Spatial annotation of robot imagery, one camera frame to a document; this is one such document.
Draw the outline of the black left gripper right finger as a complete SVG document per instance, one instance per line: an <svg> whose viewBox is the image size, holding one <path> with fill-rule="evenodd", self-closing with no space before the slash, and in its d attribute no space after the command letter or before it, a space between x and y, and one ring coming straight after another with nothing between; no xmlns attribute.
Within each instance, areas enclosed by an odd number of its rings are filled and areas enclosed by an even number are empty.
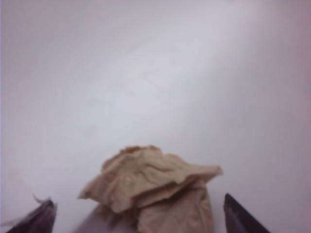
<svg viewBox="0 0 311 233"><path fill-rule="evenodd" d="M229 193L224 200L225 226L228 233L269 233Z"/></svg>

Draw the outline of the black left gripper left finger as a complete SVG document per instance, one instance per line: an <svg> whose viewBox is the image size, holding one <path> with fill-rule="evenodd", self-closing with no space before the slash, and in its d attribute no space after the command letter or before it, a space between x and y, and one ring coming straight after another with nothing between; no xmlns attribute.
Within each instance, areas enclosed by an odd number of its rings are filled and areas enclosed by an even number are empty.
<svg viewBox="0 0 311 233"><path fill-rule="evenodd" d="M52 233L56 215L57 204L51 198L44 200L34 198L39 206L27 215L5 222L11 226L7 233Z"/></svg>

